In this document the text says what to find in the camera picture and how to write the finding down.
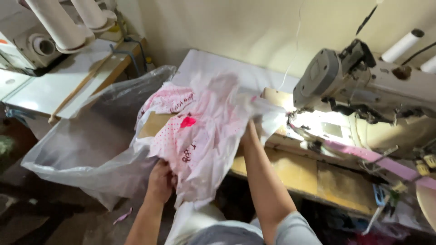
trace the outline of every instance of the clear plastic bag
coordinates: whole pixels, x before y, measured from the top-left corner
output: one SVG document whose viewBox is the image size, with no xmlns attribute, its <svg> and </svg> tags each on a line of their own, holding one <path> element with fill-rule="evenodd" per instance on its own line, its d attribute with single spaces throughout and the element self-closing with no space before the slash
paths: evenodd
<svg viewBox="0 0 436 245">
<path fill-rule="evenodd" d="M 61 119 L 21 165 L 41 179 L 75 186 L 112 210 L 119 197 L 144 195 L 157 158 L 133 148 L 138 110 L 176 72 L 162 66 L 91 96 L 72 119 Z"/>
</svg>

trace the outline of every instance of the fabric pile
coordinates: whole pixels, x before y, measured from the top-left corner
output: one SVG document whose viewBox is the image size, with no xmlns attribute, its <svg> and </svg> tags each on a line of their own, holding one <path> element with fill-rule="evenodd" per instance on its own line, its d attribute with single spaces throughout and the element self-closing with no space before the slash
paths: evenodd
<svg viewBox="0 0 436 245">
<path fill-rule="evenodd" d="M 198 209 L 214 199 L 250 118 L 268 114 L 260 119 L 262 126 L 268 126 L 262 128 L 263 143 L 286 120 L 282 107 L 238 94 L 238 88 L 235 74 L 220 74 L 209 81 L 197 76 L 190 87 L 166 82 L 139 111 L 137 132 L 151 111 L 178 113 L 153 139 L 144 141 L 150 144 L 148 157 L 165 159 L 178 177 L 176 208 L 189 201 Z"/>
</svg>

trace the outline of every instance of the wall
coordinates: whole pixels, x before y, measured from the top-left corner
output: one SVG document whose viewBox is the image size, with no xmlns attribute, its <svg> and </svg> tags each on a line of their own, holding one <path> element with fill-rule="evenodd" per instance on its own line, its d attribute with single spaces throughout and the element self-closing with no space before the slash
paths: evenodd
<svg viewBox="0 0 436 245">
<path fill-rule="evenodd" d="M 157 65 L 180 65 L 191 48 L 284 72 L 296 52 L 301 0 L 123 0 L 136 2 Z M 375 0 L 305 0 L 296 62 L 300 77 L 321 48 L 342 50 Z M 405 54 L 436 41 L 435 0 L 385 0 L 359 34 L 373 52 L 383 53 L 415 27 L 426 32 Z M 414 60 L 423 63 L 436 48 Z"/>
</svg>

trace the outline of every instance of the wooden stick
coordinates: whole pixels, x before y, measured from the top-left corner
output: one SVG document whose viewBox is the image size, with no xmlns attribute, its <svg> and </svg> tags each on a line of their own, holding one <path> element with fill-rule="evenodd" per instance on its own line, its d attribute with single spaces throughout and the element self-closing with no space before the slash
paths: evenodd
<svg viewBox="0 0 436 245">
<path fill-rule="evenodd" d="M 116 43 L 114 49 L 116 49 L 121 43 L 123 42 L 123 39 L 121 39 L 118 43 Z M 104 57 L 102 60 L 100 60 L 97 65 L 88 73 L 88 75 L 77 85 L 77 87 L 60 103 L 60 105 L 54 110 L 54 112 L 50 115 L 50 118 L 48 119 L 48 123 L 51 125 L 55 125 L 58 122 L 58 119 L 56 118 L 56 114 L 60 112 L 60 110 L 91 80 L 91 78 L 95 75 L 97 70 L 103 65 L 103 63 L 113 55 L 112 51 Z"/>
</svg>

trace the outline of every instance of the pink strip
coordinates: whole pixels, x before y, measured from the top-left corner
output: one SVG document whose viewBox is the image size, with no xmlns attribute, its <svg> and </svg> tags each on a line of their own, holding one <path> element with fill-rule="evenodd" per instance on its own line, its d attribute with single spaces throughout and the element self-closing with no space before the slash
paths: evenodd
<svg viewBox="0 0 436 245">
<path fill-rule="evenodd" d="M 375 161 L 380 157 L 382 157 L 381 154 L 378 154 L 371 150 L 356 147 L 356 146 L 347 146 L 331 140 L 325 140 L 324 144 L 339 152 L 352 154 L 368 161 Z M 418 175 L 418 173 L 415 170 L 408 168 L 402 164 L 399 164 L 388 157 L 377 162 L 377 165 L 393 172 L 394 174 L 406 180 L 411 180 Z M 430 177 L 423 177 L 422 179 L 418 180 L 416 183 L 436 190 L 436 180 Z"/>
</svg>

